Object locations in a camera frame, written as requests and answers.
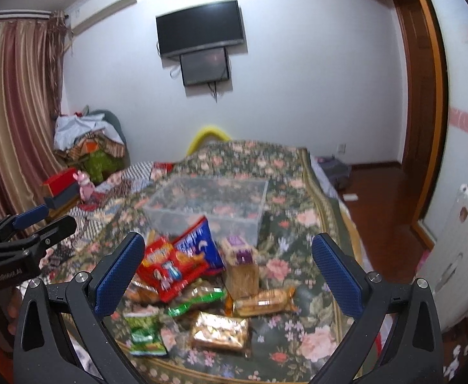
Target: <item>pile of clothes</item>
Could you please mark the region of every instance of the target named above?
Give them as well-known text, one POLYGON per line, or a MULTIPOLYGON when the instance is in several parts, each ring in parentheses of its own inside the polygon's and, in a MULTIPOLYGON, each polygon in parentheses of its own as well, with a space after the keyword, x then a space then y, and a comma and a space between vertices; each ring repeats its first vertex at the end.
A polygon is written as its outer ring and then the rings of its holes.
POLYGON ((60 116, 54 150, 68 166, 89 174, 96 185, 124 169, 125 143, 105 114, 60 116))

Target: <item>wooden floor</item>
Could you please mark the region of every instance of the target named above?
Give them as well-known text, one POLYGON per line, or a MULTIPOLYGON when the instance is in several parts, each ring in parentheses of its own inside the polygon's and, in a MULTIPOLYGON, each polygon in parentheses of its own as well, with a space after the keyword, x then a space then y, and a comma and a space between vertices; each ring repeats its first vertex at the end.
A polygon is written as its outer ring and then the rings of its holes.
POLYGON ((419 193, 396 167, 355 169, 342 193, 374 269, 390 282, 409 283, 423 255, 422 243, 410 230, 419 193))

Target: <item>striped curtain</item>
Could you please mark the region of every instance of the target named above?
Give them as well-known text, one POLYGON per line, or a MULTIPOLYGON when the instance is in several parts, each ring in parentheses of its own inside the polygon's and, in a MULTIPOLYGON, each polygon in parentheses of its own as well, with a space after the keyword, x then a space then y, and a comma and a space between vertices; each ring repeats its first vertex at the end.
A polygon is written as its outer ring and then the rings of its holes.
POLYGON ((63 167, 52 149, 65 34, 60 13, 0 21, 0 216, 43 203, 41 183, 63 167))

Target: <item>white radiator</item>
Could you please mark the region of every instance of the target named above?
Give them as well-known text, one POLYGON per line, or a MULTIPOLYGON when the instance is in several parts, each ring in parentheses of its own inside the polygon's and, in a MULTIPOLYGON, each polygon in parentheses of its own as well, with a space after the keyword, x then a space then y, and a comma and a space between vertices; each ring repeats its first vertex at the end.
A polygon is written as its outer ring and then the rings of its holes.
POLYGON ((460 187, 446 226, 417 276, 430 284, 442 331, 468 316, 468 185, 460 187))

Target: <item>white wall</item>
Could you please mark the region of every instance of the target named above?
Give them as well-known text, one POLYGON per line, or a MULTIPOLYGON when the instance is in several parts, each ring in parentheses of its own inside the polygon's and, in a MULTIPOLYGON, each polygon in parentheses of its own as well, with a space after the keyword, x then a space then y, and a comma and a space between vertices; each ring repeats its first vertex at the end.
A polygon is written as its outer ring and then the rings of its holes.
MULTIPOLYGON (((468 5, 465 0, 432 0, 446 49, 449 102, 468 112, 468 5)), ((468 183, 468 133, 449 126, 442 165, 424 225, 438 237, 456 191, 468 183)))
POLYGON ((399 18, 397 16, 397 11, 394 6, 393 0, 388 0, 389 4, 394 7, 394 10, 391 10, 392 22, 394 23, 394 29, 398 36, 397 39, 397 50, 399 52, 399 64, 401 67, 401 133, 399 136, 399 147, 398 147, 398 156, 397 161, 399 163, 403 162, 403 154, 405 153, 405 141, 406 141, 406 122, 408 120, 408 80, 407 80, 407 69, 406 69, 406 55, 405 55, 405 43, 403 42, 401 25, 399 24, 399 18))
POLYGON ((64 61, 70 109, 117 114, 134 162, 181 159, 207 124, 316 155, 346 143, 351 163, 400 156, 406 75, 391 4, 238 0, 247 52, 229 49, 231 84, 219 88, 232 89, 215 104, 207 87, 171 79, 155 47, 155 16, 212 1, 138 0, 77 36, 64 61))
POLYGON ((68 97, 67 97, 67 88, 65 86, 65 80, 63 80, 62 88, 61 88, 61 114, 63 115, 70 115, 70 106, 68 105, 68 97))

